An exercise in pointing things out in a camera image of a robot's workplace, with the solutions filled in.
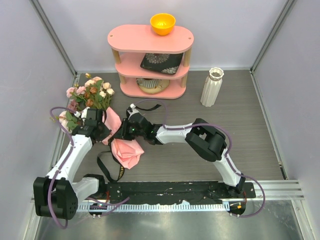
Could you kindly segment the pink wrapping paper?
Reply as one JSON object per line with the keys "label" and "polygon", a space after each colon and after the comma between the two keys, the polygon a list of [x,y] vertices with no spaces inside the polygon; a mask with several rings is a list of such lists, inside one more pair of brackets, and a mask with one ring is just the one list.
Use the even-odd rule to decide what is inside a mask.
{"label": "pink wrapping paper", "polygon": [[126,169],[130,170],[138,164],[144,150],[136,140],[113,139],[112,136],[121,127],[122,121],[118,114],[111,108],[106,109],[106,119],[103,116],[105,126],[111,130],[110,134],[102,140],[104,145],[110,144],[111,152],[116,160]]}

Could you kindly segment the mauve pink flower bunch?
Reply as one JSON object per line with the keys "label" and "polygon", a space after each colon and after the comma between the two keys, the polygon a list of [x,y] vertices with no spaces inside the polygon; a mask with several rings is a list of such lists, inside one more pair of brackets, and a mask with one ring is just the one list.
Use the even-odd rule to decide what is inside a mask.
{"label": "mauve pink flower bunch", "polygon": [[70,109],[73,113],[75,112],[82,112],[83,108],[82,108],[82,102],[81,101],[77,101],[76,99],[73,99],[69,102],[68,109]]}

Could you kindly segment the peach and orange flower bunch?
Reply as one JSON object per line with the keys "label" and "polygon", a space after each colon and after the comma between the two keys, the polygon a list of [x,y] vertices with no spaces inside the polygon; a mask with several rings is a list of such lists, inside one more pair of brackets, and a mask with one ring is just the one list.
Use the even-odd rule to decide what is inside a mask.
{"label": "peach and orange flower bunch", "polygon": [[112,85],[99,76],[92,77],[89,73],[86,73],[85,77],[87,81],[84,85],[77,83],[66,90],[67,98],[70,101],[82,102],[82,110],[86,107],[107,110],[115,94]]}

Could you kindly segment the black ribbon with gold text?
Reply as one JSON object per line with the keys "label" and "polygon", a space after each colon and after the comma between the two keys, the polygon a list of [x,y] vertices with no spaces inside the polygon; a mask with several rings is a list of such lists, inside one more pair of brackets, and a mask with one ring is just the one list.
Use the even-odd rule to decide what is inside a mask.
{"label": "black ribbon with gold text", "polygon": [[118,172],[118,177],[116,179],[113,179],[112,176],[111,176],[111,173],[110,171],[108,170],[108,168],[105,166],[105,164],[103,163],[102,159],[101,159],[101,155],[104,154],[104,152],[100,152],[98,155],[97,155],[97,165],[98,167],[100,168],[100,170],[102,171],[102,173],[105,175],[105,177],[107,178],[107,180],[110,182],[110,183],[116,183],[118,182],[124,175],[125,173],[125,169],[120,163],[118,160],[116,160],[116,158],[113,156],[112,154],[112,150],[111,150],[111,144],[109,143],[108,144],[109,146],[109,153],[111,153],[111,156],[112,156],[112,159],[117,163],[119,164],[119,172]]}

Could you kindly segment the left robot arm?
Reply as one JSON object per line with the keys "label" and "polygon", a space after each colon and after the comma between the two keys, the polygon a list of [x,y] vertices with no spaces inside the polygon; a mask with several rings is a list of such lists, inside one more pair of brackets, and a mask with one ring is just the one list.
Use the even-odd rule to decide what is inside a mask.
{"label": "left robot arm", "polygon": [[35,212],[40,217],[71,220],[78,204],[86,198],[100,200],[107,192],[102,175],[86,174],[81,181],[74,183],[74,177],[84,157],[94,143],[102,141],[110,130],[104,121],[107,114],[102,109],[89,108],[84,124],[78,125],[69,135],[68,148],[57,164],[45,177],[37,177],[33,182]]}

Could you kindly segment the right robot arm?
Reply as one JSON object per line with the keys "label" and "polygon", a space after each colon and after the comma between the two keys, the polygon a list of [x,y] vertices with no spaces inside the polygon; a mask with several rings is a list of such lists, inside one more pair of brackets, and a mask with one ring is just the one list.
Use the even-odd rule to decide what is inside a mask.
{"label": "right robot arm", "polygon": [[197,118],[190,124],[169,126],[152,124],[140,113],[134,113],[123,119],[114,138],[132,141],[138,137],[151,145],[188,144],[198,156],[214,164],[230,197],[243,193],[246,178],[230,158],[226,135],[205,120]]}

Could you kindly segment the white ribbed ceramic vase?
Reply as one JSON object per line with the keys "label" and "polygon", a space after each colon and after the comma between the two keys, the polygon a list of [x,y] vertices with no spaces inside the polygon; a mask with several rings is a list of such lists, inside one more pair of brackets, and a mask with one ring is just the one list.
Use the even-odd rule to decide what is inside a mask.
{"label": "white ribbed ceramic vase", "polygon": [[200,98],[203,106],[211,107],[215,104],[222,86],[223,76],[224,71],[219,67],[213,67],[209,70]]}

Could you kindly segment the pale pink flower stem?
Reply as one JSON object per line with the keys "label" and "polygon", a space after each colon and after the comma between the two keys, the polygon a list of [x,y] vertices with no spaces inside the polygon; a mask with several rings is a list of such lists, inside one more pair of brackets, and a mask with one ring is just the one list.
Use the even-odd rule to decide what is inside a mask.
{"label": "pale pink flower stem", "polygon": [[79,125],[78,119],[67,110],[62,111],[59,116],[54,116],[53,120],[58,120],[69,133]]}

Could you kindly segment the pink three-tier shelf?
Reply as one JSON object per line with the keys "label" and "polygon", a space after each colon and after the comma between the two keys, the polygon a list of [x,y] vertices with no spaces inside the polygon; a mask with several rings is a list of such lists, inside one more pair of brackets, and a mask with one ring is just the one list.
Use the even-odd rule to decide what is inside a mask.
{"label": "pink three-tier shelf", "polygon": [[[150,25],[125,24],[112,29],[107,37],[115,59],[115,69],[122,92],[135,98],[177,99],[186,91],[187,75],[194,36],[182,26],[174,26],[165,36],[156,34]],[[140,67],[146,53],[183,54],[173,75],[152,72]],[[138,78],[160,79],[168,84],[163,91],[146,93],[137,84]]]}

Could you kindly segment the black floral square plate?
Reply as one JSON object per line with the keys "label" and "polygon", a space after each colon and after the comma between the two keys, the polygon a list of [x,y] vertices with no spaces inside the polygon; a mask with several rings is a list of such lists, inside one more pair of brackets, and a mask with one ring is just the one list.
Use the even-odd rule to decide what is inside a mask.
{"label": "black floral square plate", "polygon": [[174,75],[181,64],[183,55],[183,53],[146,53],[140,67],[156,73]]}

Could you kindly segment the orange plastic bowl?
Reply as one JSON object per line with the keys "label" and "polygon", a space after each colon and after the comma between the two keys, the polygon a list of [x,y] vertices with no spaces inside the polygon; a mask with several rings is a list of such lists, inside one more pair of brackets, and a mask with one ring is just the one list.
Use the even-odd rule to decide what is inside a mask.
{"label": "orange plastic bowl", "polygon": [[151,17],[152,30],[159,36],[168,35],[176,24],[176,18],[169,13],[158,13]]}

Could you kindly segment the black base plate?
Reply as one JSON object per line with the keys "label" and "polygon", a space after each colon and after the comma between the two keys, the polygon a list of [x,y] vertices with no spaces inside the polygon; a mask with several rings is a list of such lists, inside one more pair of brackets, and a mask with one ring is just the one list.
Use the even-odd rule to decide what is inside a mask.
{"label": "black base plate", "polygon": [[224,199],[256,197],[251,182],[244,183],[240,194],[230,193],[227,186],[218,181],[108,182],[104,192],[112,204],[129,197],[126,203],[130,205],[179,205],[183,201],[191,205],[217,204]]}

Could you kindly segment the aluminium rail frame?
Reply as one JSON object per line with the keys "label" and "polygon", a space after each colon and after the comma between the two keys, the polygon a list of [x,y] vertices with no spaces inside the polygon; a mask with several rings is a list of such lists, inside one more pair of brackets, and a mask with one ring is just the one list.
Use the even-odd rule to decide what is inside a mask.
{"label": "aluminium rail frame", "polygon": [[297,181],[247,181],[243,193],[232,196],[218,181],[118,182],[105,184],[101,196],[74,202],[67,213],[99,215],[117,212],[228,211],[243,214],[249,201],[302,200]]}

